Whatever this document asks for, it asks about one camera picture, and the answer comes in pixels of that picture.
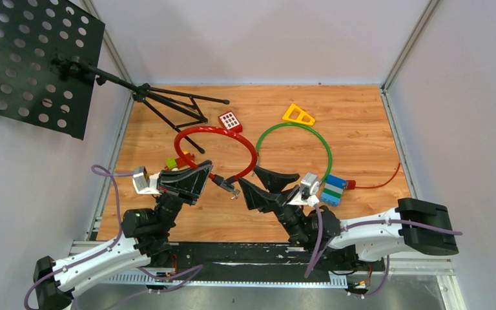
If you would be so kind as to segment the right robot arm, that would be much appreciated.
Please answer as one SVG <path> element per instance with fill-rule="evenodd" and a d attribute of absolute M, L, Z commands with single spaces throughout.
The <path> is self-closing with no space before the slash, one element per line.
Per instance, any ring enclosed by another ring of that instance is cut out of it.
<path fill-rule="evenodd" d="M 316 196 L 318 176 L 283 174 L 256 166 L 262 185 L 245 178 L 242 188 L 249 210 L 272 213 L 286 231 L 289 243 L 311 252 L 316 262 L 326 249 L 343 252 L 350 269 L 360 269 L 390 254 L 415 251 L 428 256 L 459 253 L 447 207 L 414 198 L 371 216 L 341 220 Z"/>

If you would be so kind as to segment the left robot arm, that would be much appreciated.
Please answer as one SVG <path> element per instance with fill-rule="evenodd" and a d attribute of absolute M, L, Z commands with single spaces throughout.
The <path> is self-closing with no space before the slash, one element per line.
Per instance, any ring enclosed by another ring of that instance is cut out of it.
<path fill-rule="evenodd" d="M 86 290 L 111 276 L 151 262 L 166 266 L 172 258 L 169 231 L 182 207 L 194 205 L 201 196 L 212 168 L 212 161 L 206 160 L 193 168 L 153 175 L 144 166 L 122 172 L 122 177 L 132 178 L 138 194 L 156 196 L 155 207 L 125 211 L 117 236 L 85 252 L 59 260 L 40 258 L 24 307 L 30 308 L 29 296 L 35 294 L 39 309 L 66 309 Z"/>

